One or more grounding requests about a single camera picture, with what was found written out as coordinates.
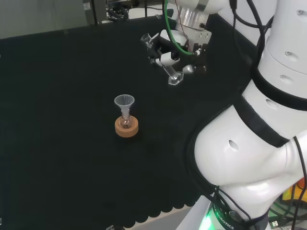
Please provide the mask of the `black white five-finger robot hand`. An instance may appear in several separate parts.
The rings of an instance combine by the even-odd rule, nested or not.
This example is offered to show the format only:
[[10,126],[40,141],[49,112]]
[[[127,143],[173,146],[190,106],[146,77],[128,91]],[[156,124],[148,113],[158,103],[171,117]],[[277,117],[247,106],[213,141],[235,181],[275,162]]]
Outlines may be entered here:
[[184,75],[207,72],[206,49],[211,35],[207,30],[164,29],[154,36],[145,34],[142,41],[150,63],[177,80]]

